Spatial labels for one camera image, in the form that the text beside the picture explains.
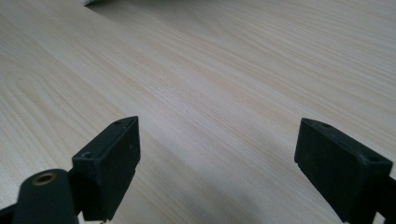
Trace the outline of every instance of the light wood tabletop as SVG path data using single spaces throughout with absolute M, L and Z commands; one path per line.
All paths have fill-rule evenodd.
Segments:
M 0 1 L 1 208 L 131 116 L 111 223 L 341 223 L 293 160 L 300 120 L 396 161 L 396 1 Z

